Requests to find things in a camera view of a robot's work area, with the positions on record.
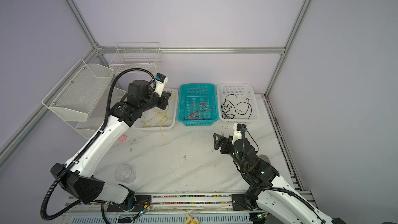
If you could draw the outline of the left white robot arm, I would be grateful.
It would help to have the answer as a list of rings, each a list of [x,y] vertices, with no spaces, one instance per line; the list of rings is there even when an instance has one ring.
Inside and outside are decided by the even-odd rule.
[[[112,105],[113,91],[116,82],[129,72],[144,72],[151,81],[135,80],[121,101]],[[135,192],[122,184],[106,183],[94,177],[94,172],[116,141],[143,116],[153,108],[165,110],[171,93],[164,87],[168,78],[160,73],[153,75],[146,69],[129,68],[119,73],[112,82],[107,96],[105,117],[97,132],[86,144],[64,164],[56,163],[51,168],[55,181],[45,194],[40,207],[43,220],[53,220],[80,203],[97,202],[100,204],[116,203],[122,211],[130,212],[136,204]],[[77,200],[55,214],[48,214],[47,207],[56,186],[74,196]]]

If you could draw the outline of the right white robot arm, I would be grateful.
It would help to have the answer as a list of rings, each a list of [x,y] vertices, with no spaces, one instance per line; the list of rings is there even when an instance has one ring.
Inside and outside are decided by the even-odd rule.
[[[214,149],[229,155],[249,188],[243,195],[243,208],[263,210],[284,224],[342,224],[304,199],[274,168],[268,157],[259,155],[259,145],[242,123],[234,124],[228,137],[213,134]]]

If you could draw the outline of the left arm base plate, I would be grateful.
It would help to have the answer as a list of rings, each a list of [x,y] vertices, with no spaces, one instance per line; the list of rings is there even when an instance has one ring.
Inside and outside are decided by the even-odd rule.
[[[111,202],[107,207],[107,212],[140,212],[144,209],[145,205],[150,205],[151,201],[151,195],[129,196],[120,204]]]

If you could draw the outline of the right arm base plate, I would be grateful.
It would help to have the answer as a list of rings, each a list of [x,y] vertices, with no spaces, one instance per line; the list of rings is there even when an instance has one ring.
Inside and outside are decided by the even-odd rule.
[[[264,212],[271,211],[272,202],[266,200],[266,194],[233,194],[232,206],[234,211]]]

